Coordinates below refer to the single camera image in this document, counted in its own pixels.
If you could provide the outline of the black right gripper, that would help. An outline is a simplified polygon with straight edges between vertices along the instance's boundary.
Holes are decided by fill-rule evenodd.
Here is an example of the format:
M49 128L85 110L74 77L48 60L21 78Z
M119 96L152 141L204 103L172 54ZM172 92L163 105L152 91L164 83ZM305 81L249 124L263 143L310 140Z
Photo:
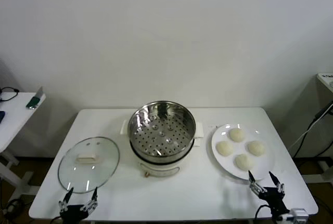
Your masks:
M269 175L276 188L262 187L256 182L251 171L248 171L248 174L251 191L255 195L259 195L259 198L261 200L264 200L268 203L273 218L277 218L280 215L289 213L289 209L285 206L283 202L283 198L285 196L284 184L280 183L278 178L272 172L269 172Z

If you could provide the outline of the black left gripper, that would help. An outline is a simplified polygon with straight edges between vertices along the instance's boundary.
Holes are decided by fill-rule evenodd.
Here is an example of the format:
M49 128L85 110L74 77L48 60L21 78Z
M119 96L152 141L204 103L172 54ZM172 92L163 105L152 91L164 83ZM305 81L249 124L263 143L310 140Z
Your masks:
M60 217L64 224L77 224L88 217L98 206L97 187L95 188L91 199L85 205L69 205L68 202L73 193L73 187L66 193L62 201L59 201Z

